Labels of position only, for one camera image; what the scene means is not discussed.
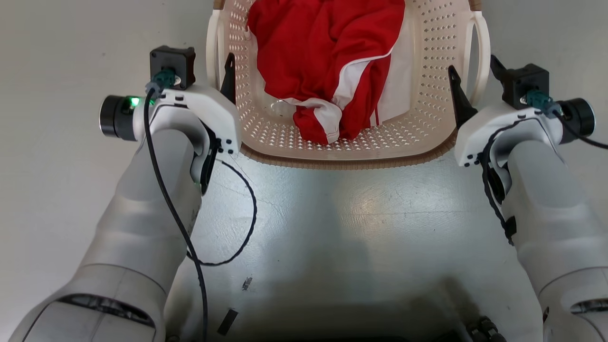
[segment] red and white clothing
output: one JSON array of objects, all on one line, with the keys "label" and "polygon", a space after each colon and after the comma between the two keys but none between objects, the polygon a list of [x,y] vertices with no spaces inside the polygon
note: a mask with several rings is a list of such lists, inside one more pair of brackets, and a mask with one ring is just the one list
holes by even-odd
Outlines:
[{"label": "red and white clothing", "polygon": [[266,92],[296,105],[302,138],[331,144],[380,124],[404,0],[257,0],[248,26]]}]

